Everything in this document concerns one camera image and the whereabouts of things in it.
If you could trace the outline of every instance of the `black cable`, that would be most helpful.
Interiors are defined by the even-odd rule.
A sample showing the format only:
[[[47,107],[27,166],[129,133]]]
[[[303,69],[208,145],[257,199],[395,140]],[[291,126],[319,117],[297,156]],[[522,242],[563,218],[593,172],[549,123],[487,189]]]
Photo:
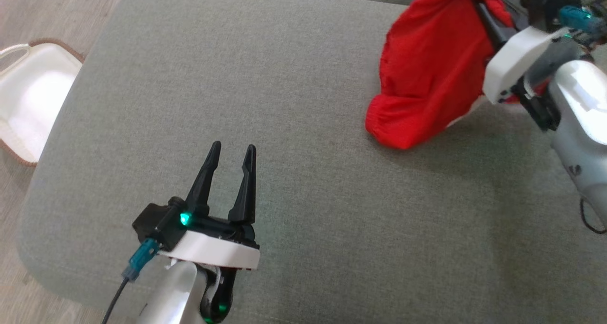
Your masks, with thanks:
[[[595,227],[592,227],[592,225],[590,225],[588,223],[588,221],[586,221],[586,216],[584,214],[584,199],[583,198],[579,199],[579,214],[581,215],[581,221],[584,222],[584,225],[586,226],[586,228],[590,229],[593,233],[597,233],[599,235],[607,233],[607,229],[604,229],[604,231],[599,231]]]
[[[118,288],[118,290],[116,291],[116,294],[114,295],[114,298],[112,299],[112,302],[110,303],[110,306],[108,307],[108,310],[106,311],[106,315],[103,318],[103,321],[101,322],[101,324],[108,324],[108,319],[110,318],[110,315],[112,314],[112,310],[114,305],[116,304],[120,294],[122,293],[122,290],[124,290],[124,287],[126,286],[126,284],[129,282],[128,278],[124,278],[122,283],[120,284],[120,287]]]

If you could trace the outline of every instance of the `white container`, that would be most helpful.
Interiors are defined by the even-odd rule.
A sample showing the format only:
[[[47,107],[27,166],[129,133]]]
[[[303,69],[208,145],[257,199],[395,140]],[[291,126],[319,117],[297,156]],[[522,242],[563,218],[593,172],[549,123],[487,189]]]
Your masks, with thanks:
[[[0,146],[35,166],[84,58],[52,39],[0,51],[24,55],[0,72]]]

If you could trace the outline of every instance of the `red cloth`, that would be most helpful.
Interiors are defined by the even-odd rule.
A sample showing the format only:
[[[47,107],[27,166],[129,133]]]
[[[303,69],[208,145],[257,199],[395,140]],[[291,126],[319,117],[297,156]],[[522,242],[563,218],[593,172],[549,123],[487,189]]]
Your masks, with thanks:
[[[512,26],[501,0],[485,2]],[[395,148],[435,136],[483,93],[486,63],[494,54],[472,0],[414,0],[386,35],[381,94],[367,110],[367,131]]]

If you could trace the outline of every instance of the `blue connector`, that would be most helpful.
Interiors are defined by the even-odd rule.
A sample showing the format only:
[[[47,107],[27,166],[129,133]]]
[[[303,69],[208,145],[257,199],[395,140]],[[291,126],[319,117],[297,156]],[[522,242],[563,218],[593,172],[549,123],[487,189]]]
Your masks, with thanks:
[[[129,267],[125,268],[122,272],[122,276],[129,281],[133,282],[139,277],[139,272],[143,269],[156,253],[158,253],[158,242],[152,238],[147,238],[137,251],[130,257]]]
[[[574,6],[565,6],[560,9],[559,22],[562,26],[582,30],[591,35],[603,35],[607,30],[603,19],[594,17],[589,11]]]

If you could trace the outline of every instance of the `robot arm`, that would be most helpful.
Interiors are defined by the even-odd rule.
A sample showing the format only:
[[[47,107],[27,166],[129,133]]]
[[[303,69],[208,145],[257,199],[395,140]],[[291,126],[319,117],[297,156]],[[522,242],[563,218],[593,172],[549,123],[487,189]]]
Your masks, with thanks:
[[[142,324],[217,324],[232,306],[238,270],[258,268],[255,222],[256,149],[249,145],[244,177],[227,219],[209,216],[207,205],[221,143],[214,142],[185,200],[149,204],[133,222],[140,242],[154,240],[172,266],[141,311]]]
[[[607,75],[590,55],[607,42],[607,0],[521,4],[526,19],[514,11],[517,26],[507,28],[477,3],[497,50],[483,91],[493,104],[517,98],[538,127],[556,132],[553,149],[583,201],[607,224]]]

